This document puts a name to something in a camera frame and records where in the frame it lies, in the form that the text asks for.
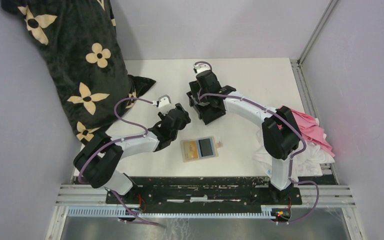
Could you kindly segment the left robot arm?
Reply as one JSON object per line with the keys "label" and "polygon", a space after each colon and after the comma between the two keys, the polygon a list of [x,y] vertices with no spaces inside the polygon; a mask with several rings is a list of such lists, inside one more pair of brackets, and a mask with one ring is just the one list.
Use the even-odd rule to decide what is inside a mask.
{"label": "left robot arm", "polygon": [[158,113],[158,116],[160,121],[145,134],[114,138],[102,132],[93,137],[73,160],[79,171],[78,181],[94,189],[113,191],[127,204],[134,202],[138,191],[131,178],[117,170],[120,160],[163,150],[191,122],[189,113],[180,103],[166,113]]}

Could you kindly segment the black plastic tray box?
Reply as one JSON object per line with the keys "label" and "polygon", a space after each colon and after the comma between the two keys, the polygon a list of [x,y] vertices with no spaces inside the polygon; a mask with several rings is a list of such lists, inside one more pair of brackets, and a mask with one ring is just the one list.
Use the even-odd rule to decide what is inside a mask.
{"label": "black plastic tray box", "polygon": [[189,91],[186,93],[189,106],[192,107],[198,114],[198,118],[207,126],[215,120],[223,117],[226,112],[220,108],[212,107],[211,105],[199,105],[195,102],[192,92]]}

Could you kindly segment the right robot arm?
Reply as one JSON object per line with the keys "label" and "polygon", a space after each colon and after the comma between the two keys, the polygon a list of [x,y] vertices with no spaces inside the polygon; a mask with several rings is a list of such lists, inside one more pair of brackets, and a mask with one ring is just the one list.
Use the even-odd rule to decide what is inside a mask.
{"label": "right robot arm", "polygon": [[299,144],[305,144],[292,110],[258,104],[234,87],[221,86],[211,69],[196,70],[195,81],[189,83],[189,105],[198,118],[208,125],[230,112],[260,127],[263,146],[272,157],[269,199],[282,204],[289,198],[288,188],[293,183],[292,162],[301,153]]}

